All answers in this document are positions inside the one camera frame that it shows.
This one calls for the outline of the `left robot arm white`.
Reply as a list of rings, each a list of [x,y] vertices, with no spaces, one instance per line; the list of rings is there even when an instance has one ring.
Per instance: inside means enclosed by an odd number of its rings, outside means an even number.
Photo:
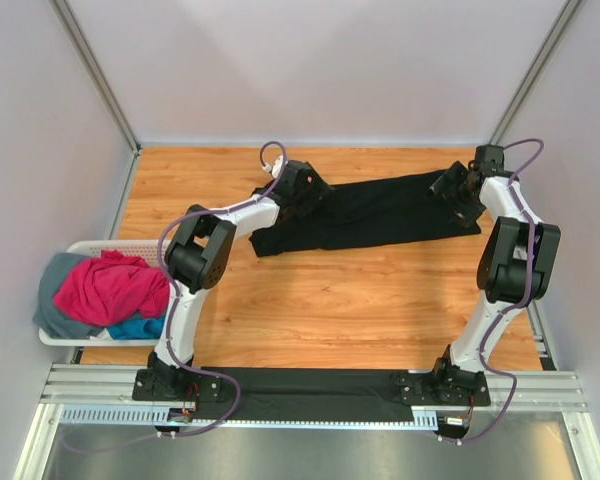
[[[280,156],[272,181],[246,200],[206,209],[193,205],[160,237],[158,265],[170,283],[163,332],[147,366],[137,372],[136,401],[191,402],[203,373],[192,367],[194,337],[206,298],[226,271],[234,242],[261,229],[311,213],[333,188],[307,162]]]

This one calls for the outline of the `black t-shirt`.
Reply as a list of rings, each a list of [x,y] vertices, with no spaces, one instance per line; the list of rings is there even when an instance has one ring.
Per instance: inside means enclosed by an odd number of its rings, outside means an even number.
[[[428,194],[440,170],[340,184],[303,218],[252,233],[258,257],[309,250],[377,247],[478,235],[451,207]]]

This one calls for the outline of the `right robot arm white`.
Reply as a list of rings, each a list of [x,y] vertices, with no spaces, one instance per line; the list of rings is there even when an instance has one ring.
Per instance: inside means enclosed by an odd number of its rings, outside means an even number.
[[[548,290],[561,231],[525,200],[503,163],[452,164],[430,187],[464,224],[488,212],[493,228],[476,273],[480,297],[460,336],[436,360],[430,390],[443,404],[486,404],[485,373],[510,322]]]

